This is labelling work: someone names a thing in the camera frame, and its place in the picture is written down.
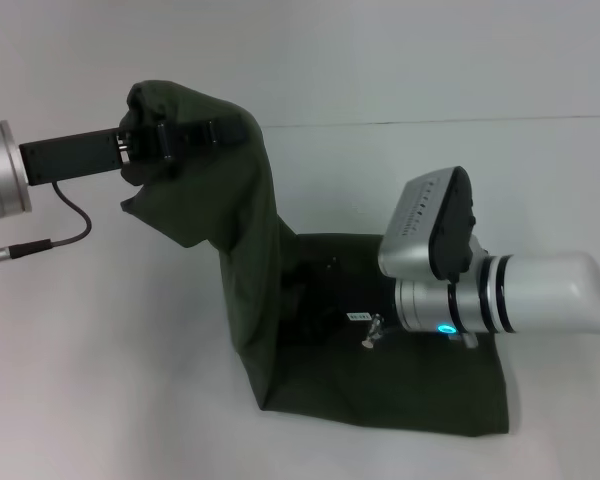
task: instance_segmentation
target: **black ring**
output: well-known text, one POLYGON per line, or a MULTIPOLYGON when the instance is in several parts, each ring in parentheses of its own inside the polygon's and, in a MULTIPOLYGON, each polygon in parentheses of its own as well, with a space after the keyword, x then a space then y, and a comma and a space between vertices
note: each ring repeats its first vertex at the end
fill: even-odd
POLYGON ((478 296, 480 297, 480 313, 482 314, 484 326, 487 327, 489 333, 498 333, 496 326, 493 324, 493 317, 491 316, 491 309, 489 308, 489 297, 487 296, 487 289, 489 288, 489 270, 491 269, 492 261, 493 257, 487 257, 482 262, 478 296))
POLYGON ((462 321, 460 320, 455 283, 450 283, 447 285, 447 298, 449 299, 449 314, 451 315, 451 320, 453 320, 453 325, 456 327, 456 330, 458 330, 460 333, 469 333, 467 329, 464 328, 464 325, 462 325, 462 321))
POLYGON ((507 315, 507 307, 504 304, 504 272, 507 268, 507 262, 511 258, 511 255, 502 257, 500 263, 498 263, 498 270, 496 271, 496 305, 498 306, 498 315, 500 315, 500 323, 502 328, 508 333, 516 333, 509 322, 509 316, 507 315))

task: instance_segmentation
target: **white background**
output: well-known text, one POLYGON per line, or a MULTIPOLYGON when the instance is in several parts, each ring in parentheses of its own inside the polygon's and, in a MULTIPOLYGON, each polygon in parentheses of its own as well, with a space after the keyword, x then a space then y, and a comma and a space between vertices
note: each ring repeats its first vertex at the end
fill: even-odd
MULTIPOLYGON (((600 118, 547 118, 600 117, 600 0, 0 0, 18 142, 114 126, 149 78, 254 113, 298 232, 382 233, 404 182, 460 164, 490 251, 600 261, 600 118)), ((213 249, 123 214, 116 173, 64 189, 88 240, 0 265, 0 479, 600 478, 600 337, 499 338, 509 435, 262 413, 213 249)), ((81 228, 31 195, 0 246, 81 228)))

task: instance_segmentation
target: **black cable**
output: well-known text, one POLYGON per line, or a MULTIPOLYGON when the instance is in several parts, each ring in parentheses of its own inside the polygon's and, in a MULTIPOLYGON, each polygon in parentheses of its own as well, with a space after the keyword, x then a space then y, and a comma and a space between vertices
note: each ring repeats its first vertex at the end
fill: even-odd
POLYGON ((64 193, 62 193, 60 191, 60 187, 58 187, 58 182, 53 182, 51 185, 53 186, 53 190, 56 192, 56 195, 58 195, 58 197, 60 197, 60 200, 62 200, 64 203, 66 203, 72 210, 77 212, 78 215, 80 215, 84 219, 85 223, 87 224, 86 228, 80 235, 76 235, 75 237, 67 238, 66 240, 59 240, 57 242, 51 242, 51 245, 53 247, 64 247, 65 245, 71 245, 72 243, 79 242, 80 240, 85 238, 87 235, 89 235, 89 233, 91 233, 91 228, 93 226, 93 224, 91 223, 91 219, 89 218, 89 215, 87 215, 85 213, 84 210, 82 210, 79 206, 77 206, 75 203, 73 203, 71 200, 69 200, 64 195, 64 193))

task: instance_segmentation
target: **green fabric cover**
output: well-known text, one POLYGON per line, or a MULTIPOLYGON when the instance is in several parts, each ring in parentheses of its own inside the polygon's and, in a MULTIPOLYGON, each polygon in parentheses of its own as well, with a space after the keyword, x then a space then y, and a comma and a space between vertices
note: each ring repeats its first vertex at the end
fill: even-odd
POLYGON ((128 105, 125 128, 234 113, 247 124, 245 144, 200 147, 177 166, 132 162, 123 177, 143 187, 122 208, 183 247, 209 240, 218 249, 232 342, 261 409, 467 436, 508 431, 491 336, 468 350, 442 335, 398 332, 366 350, 364 325, 343 321, 324 304, 328 295, 296 275, 332 257, 345 272, 378 275, 381 236, 296 236, 278 217, 262 132, 248 112, 163 81, 135 85, 128 105))

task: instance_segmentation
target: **robotic arm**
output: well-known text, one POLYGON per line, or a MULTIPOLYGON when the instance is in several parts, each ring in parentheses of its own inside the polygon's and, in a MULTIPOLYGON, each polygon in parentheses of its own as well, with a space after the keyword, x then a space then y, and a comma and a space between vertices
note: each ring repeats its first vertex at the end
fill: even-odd
MULTIPOLYGON (((0 122, 0 218, 31 211, 29 186, 121 168, 129 162, 173 162, 199 145, 246 140, 239 116, 185 125, 105 130, 17 146, 0 122)), ((409 332, 468 339, 475 333, 600 333, 600 268, 584 253, 548 257, 490 256, 472 235, 469 177, 447 168, 407 183, 383 238, 378 264, 391 284, 394 319, 372 308, 349 312, 371 321, 373 346, 383 323, 409 332)), ((0 248, 0 261, 66 242, 42 240, 0 248)))

